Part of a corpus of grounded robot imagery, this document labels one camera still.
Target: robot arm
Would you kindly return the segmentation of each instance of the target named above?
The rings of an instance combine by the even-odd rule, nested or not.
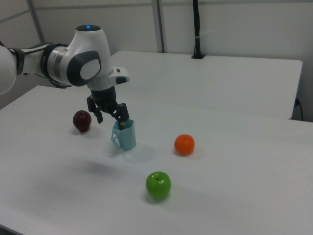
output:
[[[95,25],[82,25],[75,29],[69,45],[46,44],[32,49],[0,47],[0,93],[8,91],[15,75],[35,73],[50,81],[72,86],[87,85],[91,95],[88,108],[103,121],[102,112],[109,113],[123,129],[129,118],[126,104],[116,102],[115,85],[129,81],[127,70],[113,67],[108,41],[104,31]]]

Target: black cable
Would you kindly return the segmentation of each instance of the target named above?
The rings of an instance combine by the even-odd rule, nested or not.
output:
[[[31,54],[31,53],[35,53],[35,52],[38,52],[38,51],[41,51],[41,50],[44,50],[45,48],[41,48],[41,49],[37,49],[37,50],[31,50],[31,51],[28,51],[28,52],[24,52],[25,55],[27,54]]]
[[[0,45],[7,48],[1,41],[0,41]],[[11,51],[10,48],[7,48],[13,55],[16,55],[16,53],[14,51]],[[41,50],[44,50],[45,48],[41,48],[41,49],[37,49],[37,50],[31,50],[31,51],[27,51],[27,52],[24,52],[25,55],[28,55],[28,54],[31,54],[31,53],[35,53],[35,52],[38,52],[38,51],[41,51]]]
[[[300,100],[298,101],[298,104],[300,106],[300,111],[301,111],[301,121],[303,121],[303,112],[302,112],[302,105],[300,103]]]

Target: dark red apple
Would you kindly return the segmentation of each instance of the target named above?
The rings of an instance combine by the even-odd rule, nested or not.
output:
[[[91,124],[90,114],[84,110],[76,112],[73,117],[73,124],[80,132],[88,131]]]

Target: white table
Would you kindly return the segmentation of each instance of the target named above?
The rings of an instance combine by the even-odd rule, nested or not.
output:
[[[137,146],[109,115],[79,134],[88,93],[36,87],[0,110],[0,224],[24,235],[298,235],[313,231],[313,126],[129,99]],[[173,151],[191,134],[194,153]],[[153,202],[146,177],[172,179]]]
[[[120,51],[112,56],[131,81],[118,98],[289,119],[302,62],[295,60]],[[87,87],[71,88],[87,91]]]

